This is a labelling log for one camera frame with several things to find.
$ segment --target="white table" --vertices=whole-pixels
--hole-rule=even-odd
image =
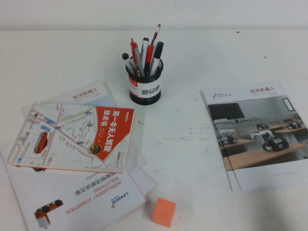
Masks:
[[[137,106],[128,96],[121,54],[153,31],[1,31],[0,142],[14,139],[21,107],[107,80],[119,106],[145,111],[143,169],[158,182],[147,204],[108,228],[130,230],[306,230],[308,188],[232,193],[199,91],[280,81],[308,118],[308,31],[160,31],[165,43],[162,97]],[[151,222],[158,197],[177,203],[170,229]],[[1,230],[24,230],[17,201],[0,170]]]

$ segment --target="paper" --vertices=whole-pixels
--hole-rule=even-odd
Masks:
[[[133,109],[34,104],[17,138],[16,166],[123,173]]]
[[[49,99],[43,100],[41,103],[66,103],[66,104],[84,104],[91,106],[109,106],[109,107],[117,107],[111,91],[106,83],[101,81],[96,81],[90,83],[84,87],[73,90],[71,92],[64,93],[62,95],[54,96]],[[24,118],[26,119],[29,111],[33,105],[28,105],[22,108],[22,112]],[[144,157],[140,153],[141,150],[141,142],[142,142],[142,121],[144,120],[144,115],[138,110],[134,111],[134,121],[132,126],[132,134],[131,134],[131,145],[129,148],[133,148],[133,152],[128,152],[126,170],[128,174],[137,169],[140,173],[138,178],[136,179],[136,174],[132,174],[131,177],[138,185],[138,188],[143,195],[146,195],[151,189],[153,189],[156,183],[144,174],[138,167],[144,165],[146,161]]]
[[[4,161],[13,144],[0,147]],[[10,164],[6,168],[30,231],[101,231],[144,203],[127,173],[36,172]]]

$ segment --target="robot illustration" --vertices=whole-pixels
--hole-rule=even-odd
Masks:
[[[265,130],[250,134],[252,140],[258,143],[265,151],[281,151],[289,147],[287,140],[280,136],[274,136],[271,131]]]
[[[257,129],[258,130],[265,130],[267,128],[269,128],[269,127],[267,125],[265,125],[265,124],[257,124]]]
[[[302,127],[302,125],[297,121],[288,124],[289,129],[297,129],[297,128],[301,128],[301,127]]]
[[[219,131],[217,139],[220,146],[236,143],[237,142],[236,131],[233,129]]]
[[[42,208],[39,208],[35,213],[35,218],[38,221],[38,225],[40,228],[48,228],[50,225],[50,220],[48,218],[47,213],[55,210],[56,208],[63,205],[62,200],[56,200],[54,202],[51,202],[50,204],[44,205]]]

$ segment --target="pen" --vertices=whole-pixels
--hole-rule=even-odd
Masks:
[[[158,41],[157,41],[157,39],[155,39],[155,40],[154,40],[154,43],[153,43],[153,52],[152,52],[152,58],[151,58],[151,60],[153,60],[153,56],[154,56],[154,53],[155,53],[155,50],[156,50],[157,43],[158,43]]]
[[[155,75],[155,73],[156,73],[156,70],[157,70],[157,67],[158,67],[158,64],[159,64],[159,60],[160,60],[160,56],[161,56],[162,51],[163,51],[163,46],[164,46],[163,42],[157,43],[156,51],[154,53],[154,57],[153,57],[153,60],[151,62],[149,76]]]
[[[145,65],[146,51],[147,51],[148,46],[149,46],[149,38],[143,38],[142,46],[141,46],[142,66]]]
[[[159,31],[159,28],[160,28],[160,24],[158,24],[158,26],[157,26],[157,28],[156,28],[156,31],[155,31],[155,33],[154,33],[154,36],[153,36],[153,39],[152,39],[152,42],[151,42],[151,45],[153,45],[153,43],[154,43],[154,40],[156,39],[156,37],[157,37],[157,34],[158,34],[158,31]]]
[[[136,54],[135,54],[135,48],[138,47],[138,45],[137,45],[136,42],[134,42],[133,39],[131,39],[130,46],[131,46],[131,52],[133,54],[134,67],[135,67],[135,70],[136,70],[136,75],[139,76],[139,69],[138,69],[138,64],[137,64],[137,59],[136,59]]]
[[[127,66],[127,68],[129,69],[129,71],[134,74],[134,71],[132,69],[132,66],[131,66],[131,62],[130,62],[130,58],[129,58],[129,55],[127,53],[123,53],[122,54],[122,59],[124,60],[125,62],[125,65]]]
[[[138,47],[135,48],[135,54],[136,54],[138,68],[139,68],[139,71],[140,71],[140,77],[145,77],[143,66],[142,66],[142,61],[141,61],[141,56],[140,56]]]
[[[147,76],[148,71],[150,69],[151,60],[152,60],[152,53],[153,53],[153,45],[149,45],[148,51],[147,51],[147,54],[146,54],[146,61],[145,61],[145,65],[144,65],[145,76]]]

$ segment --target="printed map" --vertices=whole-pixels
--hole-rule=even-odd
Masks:
[[[94,106],[35,104],[12,151],[10,162],[17,166],[123,172],[129,134],[101,160],[90,150],[102,132]]]

